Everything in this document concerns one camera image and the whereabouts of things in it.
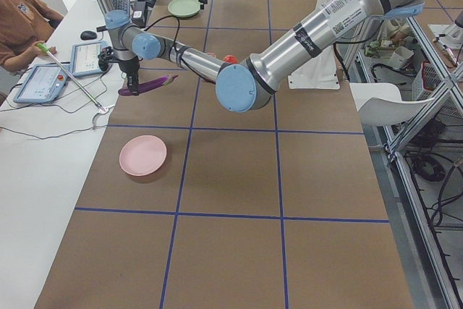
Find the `black computer mouse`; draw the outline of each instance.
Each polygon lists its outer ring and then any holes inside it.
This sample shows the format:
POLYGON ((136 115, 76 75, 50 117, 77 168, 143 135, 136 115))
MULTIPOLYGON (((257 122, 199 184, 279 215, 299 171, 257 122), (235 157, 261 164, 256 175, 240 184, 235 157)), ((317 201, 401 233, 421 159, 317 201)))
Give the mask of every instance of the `black computer mouse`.
POLYGON ((96 39, 96 33, 95 33, 95 32, 92 32, 91 30, 84 30, 83 32, 81 32, 80 38, 81 38, 82 40, 92 40, 92 39, 96 39))

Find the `keyboard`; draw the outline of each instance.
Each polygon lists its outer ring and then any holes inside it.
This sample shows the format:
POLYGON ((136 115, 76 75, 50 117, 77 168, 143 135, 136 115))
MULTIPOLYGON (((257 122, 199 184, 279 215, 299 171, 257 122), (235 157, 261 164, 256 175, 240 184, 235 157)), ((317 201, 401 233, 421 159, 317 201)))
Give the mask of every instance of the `keyboard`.
POLYGON ((130 0, 111 0, 115 10, 122 10, 130 16, 130 0))

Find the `green handle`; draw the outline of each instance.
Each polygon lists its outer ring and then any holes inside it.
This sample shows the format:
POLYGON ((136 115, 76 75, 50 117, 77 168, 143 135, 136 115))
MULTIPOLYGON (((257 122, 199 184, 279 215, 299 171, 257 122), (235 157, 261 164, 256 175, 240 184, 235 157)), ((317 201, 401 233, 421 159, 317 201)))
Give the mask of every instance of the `green handle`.
POLYGON ((37 46, 38 46, 38 48, 39 48, 40 50, 42 50, 45 54, 46 54, 46 52, 48 51, 47 47, 46 47, 45 45, 43 45, 42 43, 38 43, 37 46))

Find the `blue and white device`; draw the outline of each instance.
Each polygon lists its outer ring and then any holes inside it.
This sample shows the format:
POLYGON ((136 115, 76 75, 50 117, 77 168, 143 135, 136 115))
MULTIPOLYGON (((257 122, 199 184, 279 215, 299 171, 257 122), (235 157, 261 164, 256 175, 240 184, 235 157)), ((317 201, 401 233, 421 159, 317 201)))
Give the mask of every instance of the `blue and white device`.
POLYGON ((98 55, 101 49, 107 47, 107 45, 105 41, 78 43, 73 45, 69 71, 75 77, 101 74, 102 71, 98 66, 98 55))
POLYGON ((57 65, 35 65, 22 83, 13 101, 15 103, 49 103, 54 101, 63 90, 66 79, 66 74, 57 65))

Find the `label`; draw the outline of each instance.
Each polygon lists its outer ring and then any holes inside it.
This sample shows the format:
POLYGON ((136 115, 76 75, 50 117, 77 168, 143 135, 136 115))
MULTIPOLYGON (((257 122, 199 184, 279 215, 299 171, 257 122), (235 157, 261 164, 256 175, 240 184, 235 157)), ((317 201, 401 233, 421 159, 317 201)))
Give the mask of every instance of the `label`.
POLYGON ((310 36, 307 34, 307 31, 303 28, 300 23, 297 23, 296 27, 293 29, 295 38, 301 43, 305 50, 311 55, 311 57, 316 57, 321 54, 321 50, 315 43, 312 41, 310 36))
POLYGON ((359 0, 326 0, 320 9, 337 38, 367 18, 359 0))

